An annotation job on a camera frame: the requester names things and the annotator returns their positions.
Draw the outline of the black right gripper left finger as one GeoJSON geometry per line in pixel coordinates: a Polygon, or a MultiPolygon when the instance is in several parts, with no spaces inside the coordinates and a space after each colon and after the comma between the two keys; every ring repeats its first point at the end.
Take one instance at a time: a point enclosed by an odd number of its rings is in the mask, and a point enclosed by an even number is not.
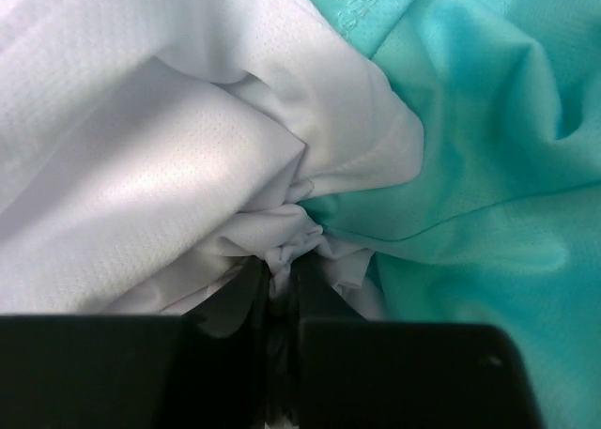
{"type": "Polygon", "coordinates": [[[260,428],[269,270],[246,260],[183,315],[1,320],[5,428],[260,428]]]}

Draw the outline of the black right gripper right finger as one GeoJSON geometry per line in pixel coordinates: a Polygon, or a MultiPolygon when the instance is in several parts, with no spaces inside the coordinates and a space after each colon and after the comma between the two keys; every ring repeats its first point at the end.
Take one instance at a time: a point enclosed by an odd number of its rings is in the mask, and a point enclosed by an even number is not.
{"type": "Polygon", "coordinates": [[[541,428],[523,360],[501,329],[369,321],[293,264],[302,428],[541,428]]]}

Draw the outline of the teal t shirt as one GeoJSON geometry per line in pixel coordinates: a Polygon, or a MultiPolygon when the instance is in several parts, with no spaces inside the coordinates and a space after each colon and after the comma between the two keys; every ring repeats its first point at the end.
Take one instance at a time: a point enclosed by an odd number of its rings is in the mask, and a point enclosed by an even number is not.
{"type": "Polygon", "coordinates": [[[600,424],[600,0],[311,0],[424,125],[407,184],[304,202],[391,318],[486,322],[549,428],[600,424]]]}

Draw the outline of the white t shirt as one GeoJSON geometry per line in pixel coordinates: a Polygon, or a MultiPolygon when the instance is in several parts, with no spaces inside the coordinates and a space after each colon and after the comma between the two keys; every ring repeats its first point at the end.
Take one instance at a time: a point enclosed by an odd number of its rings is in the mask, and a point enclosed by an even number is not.
{"type": "Polygon", "coordinates": [[[281,299],[371,253],[301,200],[416,177],[424,129],[309,0],[1,0],[1,310],[184,313],[255,255],[281,299]]]}

